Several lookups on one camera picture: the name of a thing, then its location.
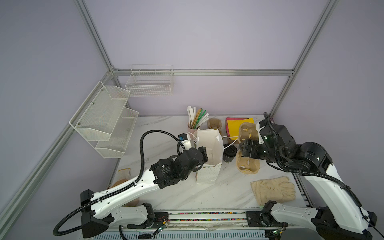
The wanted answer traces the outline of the white paper gift bag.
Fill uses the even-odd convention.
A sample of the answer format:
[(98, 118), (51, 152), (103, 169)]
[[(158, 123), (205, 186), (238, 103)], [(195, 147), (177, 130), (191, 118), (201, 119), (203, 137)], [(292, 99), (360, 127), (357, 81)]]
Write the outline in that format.
[(205, 147), (208, 161), (196, 172), (196, 183), (198, 185), (214, 184), (219, 176), (224, 156), (224, 142), (227, 136), (222, 136), (219, 130), (198, 129), (194, 133), (196, 148)]

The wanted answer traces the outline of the black paper cup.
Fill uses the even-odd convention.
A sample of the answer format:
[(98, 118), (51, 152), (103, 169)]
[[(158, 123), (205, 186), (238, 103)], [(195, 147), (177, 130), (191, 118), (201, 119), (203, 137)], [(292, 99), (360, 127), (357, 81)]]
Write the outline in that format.
[(224, 144), (223, 161), (230, 163), (237, 155), (238, 149), (235, 145)]

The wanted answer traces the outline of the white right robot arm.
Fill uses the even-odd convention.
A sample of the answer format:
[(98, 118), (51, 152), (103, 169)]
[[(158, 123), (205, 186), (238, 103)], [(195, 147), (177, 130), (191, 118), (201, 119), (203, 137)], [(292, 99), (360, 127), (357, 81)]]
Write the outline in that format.
[(260, 212), (248, 212), (249, 223), (283, 228), (288, 224), (317, 232), (325, 240), (371, 240), (377, 216), (363, 209), (351, 188), (339, 176), (328, 152), (319, 144), (297, 144), (287, 128), (271, 122), (268, 114), (256, 125), (258, 139), (241, 141), (243, 157), (264, 160), (275, 169), (298, 174), (320, 194), (325, 207), (297, 208), (269, 200)]

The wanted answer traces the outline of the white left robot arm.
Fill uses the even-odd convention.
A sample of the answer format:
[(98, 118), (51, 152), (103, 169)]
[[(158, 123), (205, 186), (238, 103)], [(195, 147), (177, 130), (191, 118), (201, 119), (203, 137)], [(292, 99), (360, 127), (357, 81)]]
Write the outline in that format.
[(190, 148), (180, 156), (160, 159), (144, 171), (141, 179), (136, 177), (101, 192), (83, 191), (80, 195), (81, 206), (97, 201), (81, 210), (83, 237), (95, 237), (105, 232), (110, 226), (127, 221), (129, 218), (119, 218), (116, 215), (116, 212), (123, 205), (142, 195), (185, 181), (191, 172), (200, 170), (207, 161), (208, 156), (205, 147)]

